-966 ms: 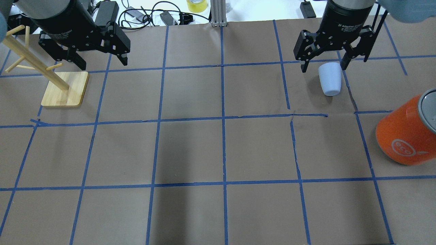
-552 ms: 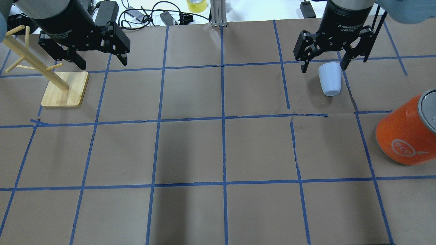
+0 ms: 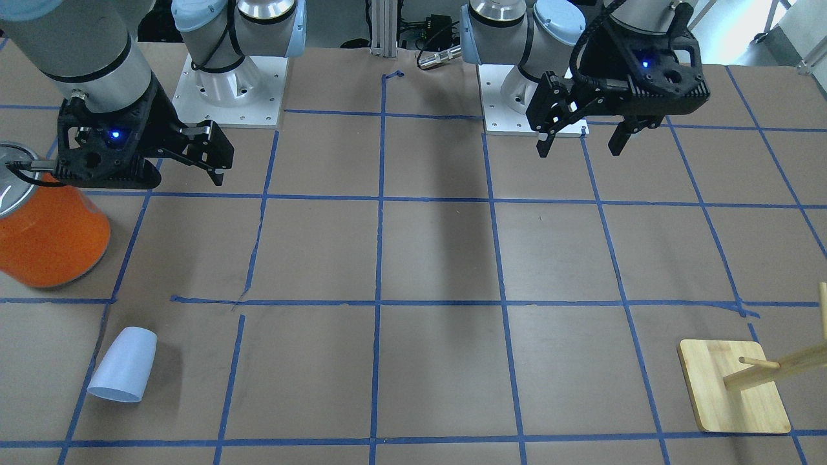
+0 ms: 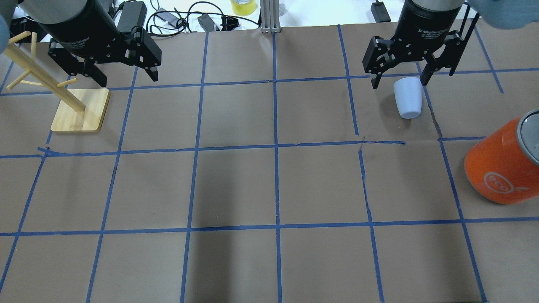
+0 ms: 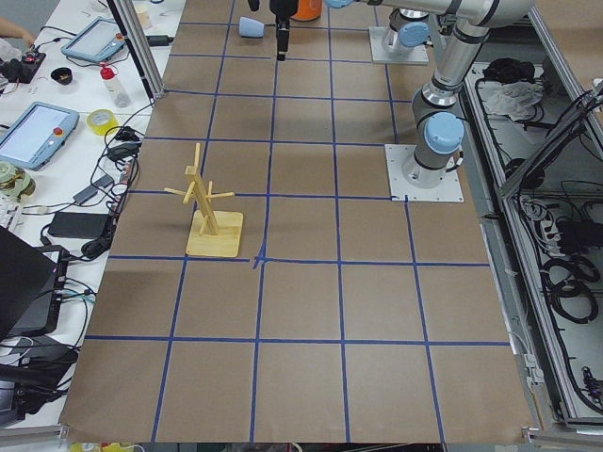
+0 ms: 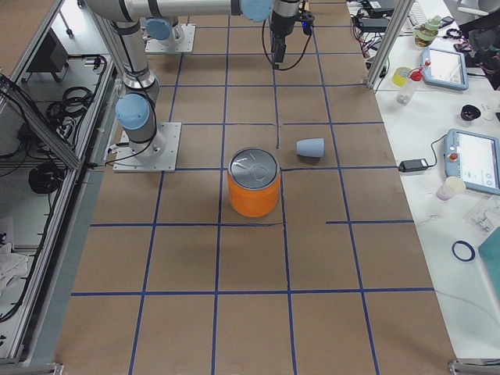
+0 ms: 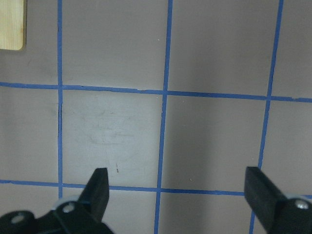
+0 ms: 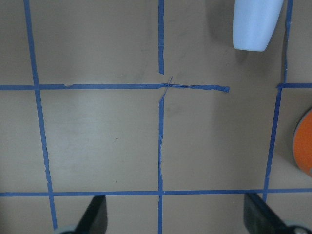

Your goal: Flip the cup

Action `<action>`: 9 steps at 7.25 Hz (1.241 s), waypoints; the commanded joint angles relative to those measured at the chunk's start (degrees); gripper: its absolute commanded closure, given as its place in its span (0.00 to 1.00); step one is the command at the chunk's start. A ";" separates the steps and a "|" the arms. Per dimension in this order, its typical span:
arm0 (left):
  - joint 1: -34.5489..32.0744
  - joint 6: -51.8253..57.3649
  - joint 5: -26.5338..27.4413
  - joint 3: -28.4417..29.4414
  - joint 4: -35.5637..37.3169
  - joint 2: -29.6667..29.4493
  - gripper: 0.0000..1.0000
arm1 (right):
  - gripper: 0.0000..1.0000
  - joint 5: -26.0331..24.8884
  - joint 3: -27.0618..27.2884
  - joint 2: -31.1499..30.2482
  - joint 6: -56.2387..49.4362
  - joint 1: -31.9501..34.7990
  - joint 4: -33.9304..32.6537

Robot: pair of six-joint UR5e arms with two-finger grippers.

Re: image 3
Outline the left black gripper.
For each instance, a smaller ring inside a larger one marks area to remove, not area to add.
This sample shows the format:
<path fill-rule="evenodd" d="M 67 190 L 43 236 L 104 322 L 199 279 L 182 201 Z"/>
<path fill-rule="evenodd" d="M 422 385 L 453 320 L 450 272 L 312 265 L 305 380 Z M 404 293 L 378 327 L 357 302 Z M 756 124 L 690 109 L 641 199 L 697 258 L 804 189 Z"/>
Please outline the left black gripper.
<path fill-rule="evenodd" d="M 526 112 L 541 158 L 558 136 L 582 136 L 579 119 L 587 116 L 623 118 L 609 138 L 609 152 L 619 156 L 632 135 L 657 129 L 664 117 L 691 114 L 711 97 L 699 42 L 686 23 L 656 34 L 619 23 L 588 26 L 568 70 L 569 83 L 545 73 Z"/>

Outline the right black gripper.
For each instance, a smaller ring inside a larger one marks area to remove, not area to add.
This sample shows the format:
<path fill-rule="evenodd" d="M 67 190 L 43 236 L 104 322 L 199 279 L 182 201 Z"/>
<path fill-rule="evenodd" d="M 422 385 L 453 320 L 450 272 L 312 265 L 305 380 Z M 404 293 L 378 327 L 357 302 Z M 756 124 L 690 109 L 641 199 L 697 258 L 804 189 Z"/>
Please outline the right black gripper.
<path fill-rule="evenodd" d="M 93 189 L 153 189 L 162 175 L 153 158 L 170 158 L 205 171 L 218 187 L 233 167 L 235 149 L 207 119 L 189 126 L 157 81 L 126 108 L 91 110 L 91 97 L 71 92 L 58 115 L 58 153 L 52 170 L 65 185 Z"/>

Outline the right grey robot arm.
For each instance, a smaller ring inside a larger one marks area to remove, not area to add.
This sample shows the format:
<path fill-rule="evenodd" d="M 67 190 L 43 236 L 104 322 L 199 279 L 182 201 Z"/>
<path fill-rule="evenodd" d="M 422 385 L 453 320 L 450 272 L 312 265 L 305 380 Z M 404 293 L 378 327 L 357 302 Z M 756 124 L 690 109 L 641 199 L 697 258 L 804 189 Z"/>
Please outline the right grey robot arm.
<path fill-rule="evenodd" d="M 151 1 L 3 1 L 2 30 L 64 100 L 50 161 L 2 144 L 2 174 L 38 187 L 153 189 L 154 158 L 197 167 L 220 186 L 234 148 L 215 116 L 184 123 L 137 32 Z M 265 97 L 255 57 L 302 55 L 304 1 L 174 1 L 201 100 L 239 107 Z"/>

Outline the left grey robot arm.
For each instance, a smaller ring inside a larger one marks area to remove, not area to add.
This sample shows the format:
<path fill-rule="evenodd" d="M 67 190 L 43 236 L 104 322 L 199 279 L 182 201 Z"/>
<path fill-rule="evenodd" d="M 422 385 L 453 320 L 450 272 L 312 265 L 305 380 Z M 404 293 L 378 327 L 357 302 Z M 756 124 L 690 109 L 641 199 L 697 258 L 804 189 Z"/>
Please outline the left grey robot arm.
<path fill-rule="evenodd" d="M 597 1 L 587 21 L 570 1 L 470 1 L 459 30 L 467 63 L 512 65 L 534 90 L 518 109 L 538 155 L 582 118 L 620 116 L 613 156 L 633 134 L 686 115 L 711 97 L 689 23 L 693 1 Z"/>

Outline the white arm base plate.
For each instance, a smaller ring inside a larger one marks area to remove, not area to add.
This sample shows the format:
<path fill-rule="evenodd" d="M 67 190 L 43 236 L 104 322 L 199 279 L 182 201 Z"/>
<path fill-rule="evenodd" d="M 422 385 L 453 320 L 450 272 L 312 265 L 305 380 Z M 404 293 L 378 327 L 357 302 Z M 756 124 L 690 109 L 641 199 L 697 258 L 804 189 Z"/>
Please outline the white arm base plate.
<path fill-rule="evenodd" d="M 171 102 L 183 123 L 212 120 L 222 129 L 277 129 L 288 76 L 286 57 L 246 57 L 235 70 L 211 74 L 184 62 Z"/>
<path fill-rule="evenodd" d="M 526 111 L 537 88 L 516 65 L 479 65 L 479 96 L 489 136 L 534 136 Z"/>

